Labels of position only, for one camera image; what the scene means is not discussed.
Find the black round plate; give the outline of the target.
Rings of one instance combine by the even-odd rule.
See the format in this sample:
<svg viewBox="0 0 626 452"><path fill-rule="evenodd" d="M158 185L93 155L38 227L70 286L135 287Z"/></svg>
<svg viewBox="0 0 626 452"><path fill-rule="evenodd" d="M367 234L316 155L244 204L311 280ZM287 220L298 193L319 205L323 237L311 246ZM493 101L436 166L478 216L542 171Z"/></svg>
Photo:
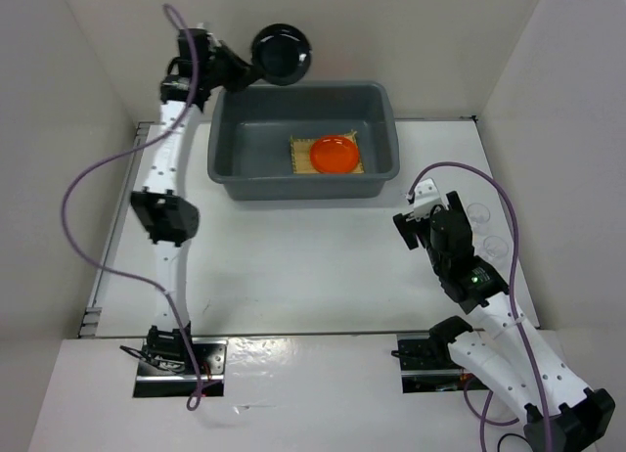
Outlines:
<svg viewBox="0 0 626 452"><path fill-rule="evenodd" d="M301 80L312 64L312 47L295 26L273 23L261 29L250 45L251 64L267 83L288 86Z"/></svg>

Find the clear glass cup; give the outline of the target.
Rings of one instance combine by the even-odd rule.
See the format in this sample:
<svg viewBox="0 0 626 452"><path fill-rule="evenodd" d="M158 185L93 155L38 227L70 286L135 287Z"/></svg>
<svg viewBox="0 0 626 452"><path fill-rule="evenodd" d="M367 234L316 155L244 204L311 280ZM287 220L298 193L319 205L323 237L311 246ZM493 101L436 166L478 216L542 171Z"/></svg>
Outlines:
<svg viewBox="0 0 626 452"><path fill-rule="evenodd" d="M489 208L482 203L471 203L467 207L467 216L472 226L487 224L491 218Z"/></svg>
<svg viewBox="0 0 626 452"><path fill-rule="evenodd" d="M487 236L482 241L481 255L489 261L502 261L509 255L509 245L498 236Z"/></svg>

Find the woven bamboo placemat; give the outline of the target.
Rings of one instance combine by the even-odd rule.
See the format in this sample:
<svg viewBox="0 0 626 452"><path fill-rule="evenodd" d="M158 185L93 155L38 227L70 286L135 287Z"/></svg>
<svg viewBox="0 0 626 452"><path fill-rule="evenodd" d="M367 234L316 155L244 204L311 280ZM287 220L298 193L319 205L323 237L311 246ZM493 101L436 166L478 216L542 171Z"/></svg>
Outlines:
<svg viewBox="0 0 626 452"><path fill-rule="evenodd" d="M339 134L339 136L348 136L351 137L355 140L356 144L357 144L357 140L356 140L356 132L355 131L351 131L348 132L346 134ZM303 138L295 138L295 137L291 137L290 138L290 148L291 148L291 167L292 167L292 172L294 174L326 174L326 173L319 173L317 171L314 170L314 168L312 167L310 161L309 161L309 149L312 145L312 143L317 140L320 139L322 137L319 138L309 138L309 139L303 139ZM362 156L361 156L361 163L362 163L362 172L361 173L355 173L355 174L363 174L365 172L364 170L364 166L363 166L363 162L362 162Z"/></svg>

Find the orange round plate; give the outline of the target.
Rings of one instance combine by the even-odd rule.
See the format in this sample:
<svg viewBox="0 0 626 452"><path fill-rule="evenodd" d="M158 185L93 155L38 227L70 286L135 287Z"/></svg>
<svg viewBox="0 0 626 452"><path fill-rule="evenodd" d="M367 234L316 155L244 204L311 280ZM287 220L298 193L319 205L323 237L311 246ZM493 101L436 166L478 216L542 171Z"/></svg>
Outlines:
<svg viewBox="0 0 626 452"><path fill-rule="evenodd" d="M315 171L326 174L362 172L359 148L348 136L330 135L315 140L309 149L309 161Z"/></svg>

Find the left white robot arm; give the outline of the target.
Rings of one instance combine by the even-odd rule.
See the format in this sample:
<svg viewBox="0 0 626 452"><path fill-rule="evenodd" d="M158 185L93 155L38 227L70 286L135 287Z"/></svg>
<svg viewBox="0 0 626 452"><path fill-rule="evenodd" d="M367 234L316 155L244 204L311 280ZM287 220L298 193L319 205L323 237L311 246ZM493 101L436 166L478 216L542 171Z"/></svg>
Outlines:
<svg viewBox="0 0 626 452"><path fill-rule="evenodd" d="M180 374L194 369L191 321L186 300L187 257L200 226L200 212L186 199L186 173L203 107L213 89L236 86L249 65L203 26L177 38L179 55L171 60L159 86L160 127L152 165L139 191L131 193L135 215L153 244L156 289L164 301L143 348L145 359Z"/></svg>

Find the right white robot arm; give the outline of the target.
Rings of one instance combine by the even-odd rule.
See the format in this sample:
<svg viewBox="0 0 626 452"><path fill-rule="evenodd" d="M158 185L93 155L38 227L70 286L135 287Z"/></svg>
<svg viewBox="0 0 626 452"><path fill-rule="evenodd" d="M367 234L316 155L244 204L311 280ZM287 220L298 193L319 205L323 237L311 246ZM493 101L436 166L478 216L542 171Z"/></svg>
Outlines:
<svg viewBox="0 0 626 452"><path fill-rule="evenodd" d="M500 273L474 252L455 192L420 184L413 209L393 221L409 249L423 247L442 290L464 311L429 331L428 355L440 367L469 370L515 414L531 448L582 451L602 438L615 409L553 351L517 304Z"/></svg>

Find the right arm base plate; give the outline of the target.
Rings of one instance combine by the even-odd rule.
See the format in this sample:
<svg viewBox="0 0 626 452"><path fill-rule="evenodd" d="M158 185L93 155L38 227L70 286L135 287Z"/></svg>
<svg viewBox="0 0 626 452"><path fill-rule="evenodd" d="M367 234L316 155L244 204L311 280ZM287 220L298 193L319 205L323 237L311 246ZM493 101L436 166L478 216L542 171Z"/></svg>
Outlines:
<svg viewBox="0 0 626 452"><path fill-rule="evenodd" d="M401 334L391 356L398 360L404 393L435 393L486 387L472 381L473 375L454 364L443 354L438 354L427 333Z"/></svg>

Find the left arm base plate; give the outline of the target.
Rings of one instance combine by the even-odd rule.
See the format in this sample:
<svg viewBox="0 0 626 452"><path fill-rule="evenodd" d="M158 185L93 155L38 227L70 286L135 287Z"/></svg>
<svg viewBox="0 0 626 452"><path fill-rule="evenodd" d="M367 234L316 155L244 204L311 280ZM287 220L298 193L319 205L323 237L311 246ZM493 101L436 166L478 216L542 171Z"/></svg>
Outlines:
<svg viewBox="0 0 626 452"><path fill-rule="evenodd" d="M199 362L202 397L221 397L224 394L224 374L228 341L217 338L194 338L194 352ZM138 361L134 398L188 397L196 388L197 376L192 366L179 363L149 364Z"/></svg>

